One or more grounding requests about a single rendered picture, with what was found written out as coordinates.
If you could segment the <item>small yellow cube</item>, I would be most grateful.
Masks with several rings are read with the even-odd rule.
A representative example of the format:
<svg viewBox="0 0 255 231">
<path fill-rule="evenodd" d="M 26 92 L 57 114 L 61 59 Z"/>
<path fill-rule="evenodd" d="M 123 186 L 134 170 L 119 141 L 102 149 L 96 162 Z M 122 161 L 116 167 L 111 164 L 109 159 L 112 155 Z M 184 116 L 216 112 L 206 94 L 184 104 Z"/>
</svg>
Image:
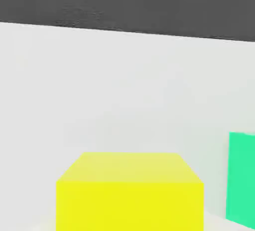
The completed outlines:
<svg viewBox="0 0 255 231">
<path fill-rule="evenodd" d="M 175 153 L 87 152 L 56 182 L 56 231 L 204 231 L 204 184 Z"/>
</svg>

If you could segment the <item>large turquoise box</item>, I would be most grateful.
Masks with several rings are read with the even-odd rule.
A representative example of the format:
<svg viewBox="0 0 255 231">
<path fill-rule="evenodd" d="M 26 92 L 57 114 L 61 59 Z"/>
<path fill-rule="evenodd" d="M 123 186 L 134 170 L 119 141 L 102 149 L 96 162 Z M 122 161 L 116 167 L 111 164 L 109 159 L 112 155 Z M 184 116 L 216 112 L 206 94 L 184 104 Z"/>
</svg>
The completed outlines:
<svg viewBox="0 0 255 231">
<path fill-rule="evenodd" d="M 255 134 L 229 134 L 226 219 L 255 230 Z"/>
</svg>

